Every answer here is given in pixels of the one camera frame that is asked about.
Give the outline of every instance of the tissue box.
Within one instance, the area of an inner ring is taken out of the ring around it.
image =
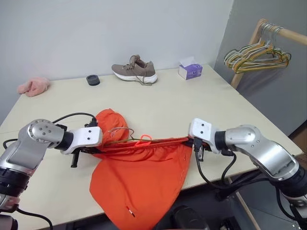
[[[202,66],[200,64],[192,64],[185,67],[183,67],[183,65],[179,66],[179,75],[185,80],[199,77],[201,75],[201,71]]]

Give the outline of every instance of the clothes rack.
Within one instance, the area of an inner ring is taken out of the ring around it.
[[[256,43],[259,41],[260,39],[260,36],[261,36],[261,26],[268,22],[268,20],[266,19],[260,19],[256,25],[256,28],[254,30],[254,33],[250,39],[250,42],[249,42],[249,45],[253,44],[253,43]],[[276,26],[273,26],[270,28],[270,31],[273,32],[275,29],[276,29],[277,25]],[[291,31],[291,30],[287,30],[287,29],[284,29],[282,28],[278,34],[282,37],[285,37],[285,38],[288,38],[290,40],[293,40],[293,41],[296,41],[300,44],[303,44],[305,46],[307,46],[307,36],[305,35],[302,35],[302,34],[299,34],[299,33],[296,33],[294,31]],[[239,73],[239,74],[235,74],[232,81],[231,81],[231,86],[234,87],[235,89],[238,87],[242,77],[243,77],[243,74],[244,73]]]

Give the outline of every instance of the metal hook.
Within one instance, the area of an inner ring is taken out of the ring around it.
[[[118,130],[118,129],[128,129],[128,130],[131,130],[132,131],[132,133],[130,134],[130,137],[131,137],[131,139],[134,139],[134,137],[132,136],[133,134],[134,134],[134,130],[132,129],[132,128],[126,128],[126,127],[115,127],[115,128],[112,128],[111,130],[109,130],[108,132],[109,133],[112,133],[112,132],[114,132],[114,131],[116,131],[116,130]]]
[[[272,45],[274,46],[275,45],[275,42],[276,42],[276,34],[275,34],[275,29],[273,29],[273,31],[271,31],[272,28],[274,28],[275,26],[278,27],[278,25],[276,24],[272,24],[272,26],[269,28],[269,31],[271,32],[271,41],[272,41]]]
[[[274,32],[273,32],[273,35],[274,35],[274,43],[273,43],[273,46],[276,45],[276,35],[279,33],[279,31],[283,29],[283,26],[277,26],[275,29],[274,29]]]
[[[271,33],[271,37],[269,36],[271,29],[274,27],[274,24],[272,23],[268,23],[268,26],[266,28],[266,36],[267,36],[267,40],[268,42],[272,42],[272,33]]]
[[[264,32],[265,32],[265,28],[268,26],[269,23],[263,23],[261,25],[261,37],[264,39]]]

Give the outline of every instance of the sneaker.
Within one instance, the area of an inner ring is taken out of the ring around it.
[[[125,81],[139,81],[142,85],[151,85],[158,77],[154,70],[154,64],[142,61],[139,55],[132,55],[130,63],[123,65],[113,65],[114,74]]]

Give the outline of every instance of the white wall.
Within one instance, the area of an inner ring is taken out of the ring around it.
[[[109,74],[133,54],[156,69],[214,66],[232,0],[0,0],[0,123],[30,77]]]

